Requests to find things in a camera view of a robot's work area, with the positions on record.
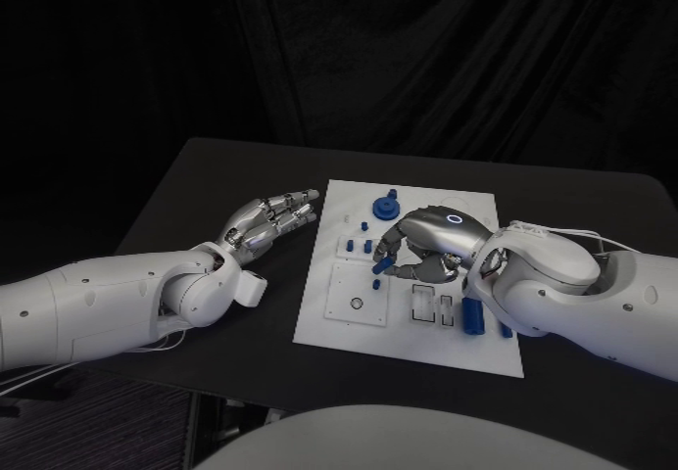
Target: white board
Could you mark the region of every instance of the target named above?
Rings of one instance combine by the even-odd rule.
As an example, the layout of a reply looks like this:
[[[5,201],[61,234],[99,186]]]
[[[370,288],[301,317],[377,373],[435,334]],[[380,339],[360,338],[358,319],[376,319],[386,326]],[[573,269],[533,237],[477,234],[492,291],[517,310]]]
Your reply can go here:
[[[448,206],[469,213],[492,231],[500,229],[492,194],[331,180],[295,342],[523,377],[517,335],[503,336],[501,323],[487,307],[485,335],[464,333],[464,272],[448,284],[425,284],[373,274],[373,255],[366,254],[366,241],[374,240],[376,248],[377,240],[397,221],[397,218],[390,221],[376,218],[373,203],[391,188],[399,192],[399,218],[417,208]],[[363,230],[363,222],[368,223],[368,231]],[[354,240],[351,253],[347,252],[350,239]],[[403,243],[399,264],[417,262],[417,256]],[[381,285],[376,290],[377,278]],[[413,321],[415,284],[429,285],[436,290],[435,322]],[[442,313],[448,310],[442,308],[442,296],[452,297],[452,327],[442,324]],[[364,302],[361,308],[351,307],[355,298]]]

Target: black table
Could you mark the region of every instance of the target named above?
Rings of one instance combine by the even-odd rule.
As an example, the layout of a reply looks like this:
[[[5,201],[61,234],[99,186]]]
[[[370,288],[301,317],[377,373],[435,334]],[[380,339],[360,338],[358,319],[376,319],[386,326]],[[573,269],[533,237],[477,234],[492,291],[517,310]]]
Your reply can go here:
[[[501,225],[520,218],[596,229],[641,251],[678,256],[678,214],[648,176],[203,138],[187,143],[117,253],[184,250],[216,240],[233,212],[259,197],[318,189],[321,212],[331,178],[495,193]],[[442,409],[533,431],[632,468],[676,466],[678,384],[556,335],[520,337],[524,379],[296,345],[315,234],[316,224],[249,266],[270,283],[259,308],[234,304],[178,349],[122,354],[91,367],[293,411],[355,403]]]

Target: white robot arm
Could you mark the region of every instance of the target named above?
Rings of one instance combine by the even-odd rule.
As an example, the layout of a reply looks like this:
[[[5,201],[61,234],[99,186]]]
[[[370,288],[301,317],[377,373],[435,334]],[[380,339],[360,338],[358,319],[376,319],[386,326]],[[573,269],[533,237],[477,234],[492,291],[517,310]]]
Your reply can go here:
[[[236,300],[257,306],[267,282],[243,267],[315,220],[308,190],[252,201],[217,243],[74,262],[0,286],[0,371],[81,362],[211,325]]]
[[[467,213],[429,207],[384,234],[374,260],[396,260],[406,238],[423,262],[391,266],[387,274],[441,283],[465,267],[465,296],[518,333],[556,333],[596,355],[678,381],[678,259],[634,250],[592,255],[555,231],[513,222],[494,234]]]

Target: black curtain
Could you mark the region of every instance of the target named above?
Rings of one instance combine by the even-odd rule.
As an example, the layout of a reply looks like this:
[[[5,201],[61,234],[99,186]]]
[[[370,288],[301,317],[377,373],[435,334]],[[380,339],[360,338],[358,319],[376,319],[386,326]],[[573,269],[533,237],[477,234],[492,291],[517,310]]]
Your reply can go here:
[[[197,135],[673,183],[676,2],[11,0],[0,26],[0,281],[45,240],[37,269],[113,251]]]

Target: robotic hand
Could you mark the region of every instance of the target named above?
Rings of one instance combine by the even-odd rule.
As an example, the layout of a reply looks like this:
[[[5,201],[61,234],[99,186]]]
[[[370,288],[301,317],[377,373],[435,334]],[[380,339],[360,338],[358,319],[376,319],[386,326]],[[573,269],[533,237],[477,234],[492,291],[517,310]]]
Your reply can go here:
[[[412,211],[386,232],[374,260],[397,260],[402,240],[422,258],[384,273],[451,282],[468,269],[464,293],[526,336],[557,333],[596,355],[678,381],[678,259],[634,249],[592,255],[563,232],[513,222],[492,233],[467,213]]]
[[[0,371],[94,360],[211,325],[233,301],[257,306],[267,282],[241,268],[315,221],[318,191],[252,201],[217,243],[74,262],[0,286]]]

